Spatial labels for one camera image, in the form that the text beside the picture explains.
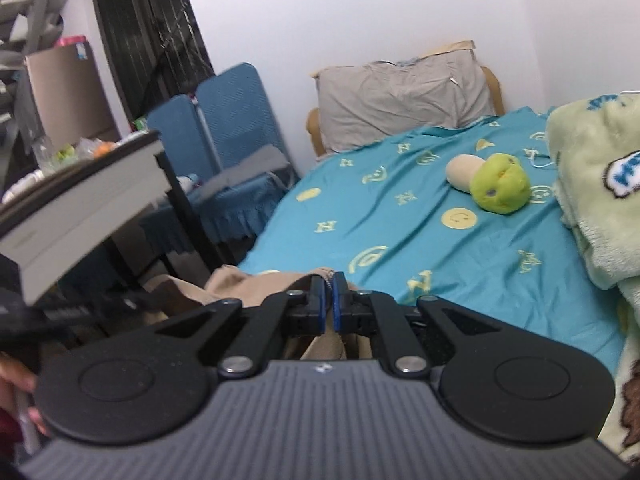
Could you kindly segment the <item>tan garment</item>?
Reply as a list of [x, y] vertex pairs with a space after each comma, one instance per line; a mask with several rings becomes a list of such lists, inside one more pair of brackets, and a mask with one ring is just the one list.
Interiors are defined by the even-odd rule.
[[[144, 290], [151, 295], [151, 304], [160, 309], [162, 315], [171, 318], [224, 298], [238, 298], [244, 306], [257, 307], [276, 292], [310, 289], [310, 280], [315, 275], [328, 282], [333, 274], [334, 271], [329, 268], [317, 268], [307, 273], [271, 270], [248, 274], [236, 266], [222, 266], [202, 287], [162, 274], [147, 281]], [[367, 360], [372, 356], [372, 350], [368, 338], [340, 335], [332, 327], [327, 327], [319, 337], [290, 338], [283, 356], [293, 360]]]

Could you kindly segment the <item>blue folding chair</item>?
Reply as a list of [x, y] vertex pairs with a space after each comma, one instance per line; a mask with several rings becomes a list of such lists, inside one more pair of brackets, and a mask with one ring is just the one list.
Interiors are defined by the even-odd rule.
[[262, 80], [250, 63], [179, 94], [146, 118], [157, 131], [186, 199], [216, 246], [255, 238], [299, 176]]

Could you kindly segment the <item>teal patterned bed sheet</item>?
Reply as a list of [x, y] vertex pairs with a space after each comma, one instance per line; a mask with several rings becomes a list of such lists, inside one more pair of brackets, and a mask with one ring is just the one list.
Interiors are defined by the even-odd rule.
[[[594, 286], [552, 193], [547, 118], [521, 108], [462, 129], [421, 128], [325, 159], [280, 201], [243, 271], [341, 271], [402, 304], [434, 294], [570, 344], [615, 370], [620, 296]], [[446, 179], [462, 154], [515, 156], [521, 210], [481, 210]]]

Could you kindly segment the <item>green and cream plush toy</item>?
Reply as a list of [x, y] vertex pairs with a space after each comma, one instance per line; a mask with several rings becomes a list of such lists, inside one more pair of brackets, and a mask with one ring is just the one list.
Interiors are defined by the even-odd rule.
[[447, 182], [469, 194], [480, 209], [493, 214], [513, 214], [532, 197], [532, 185], [515, 156], [496, 153], [488, 159], [462, 154], [448, 162]]

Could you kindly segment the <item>cardboard box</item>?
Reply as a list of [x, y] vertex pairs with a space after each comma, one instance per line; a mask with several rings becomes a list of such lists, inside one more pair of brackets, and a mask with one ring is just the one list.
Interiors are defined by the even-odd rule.
[[88, 42], [27, 55], [26, 68], [43, 132], [54, 148], [82, 139], [119, 140]]

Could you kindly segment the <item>pale green fleece blanket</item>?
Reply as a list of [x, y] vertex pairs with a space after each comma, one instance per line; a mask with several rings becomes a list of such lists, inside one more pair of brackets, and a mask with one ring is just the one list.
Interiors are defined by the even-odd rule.
[[615, 400], [599, 439], [624, 462], [639, 461], [639, 96], [605, 94], [550, 113], [554, 195], [590, 280], [622, 295], [625, 343]]

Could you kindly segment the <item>dark window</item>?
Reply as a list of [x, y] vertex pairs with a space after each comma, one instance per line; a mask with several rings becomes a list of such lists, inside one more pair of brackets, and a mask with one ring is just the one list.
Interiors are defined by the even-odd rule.
[[215, 75], [190, 0], [92, 1], [129, 120]]

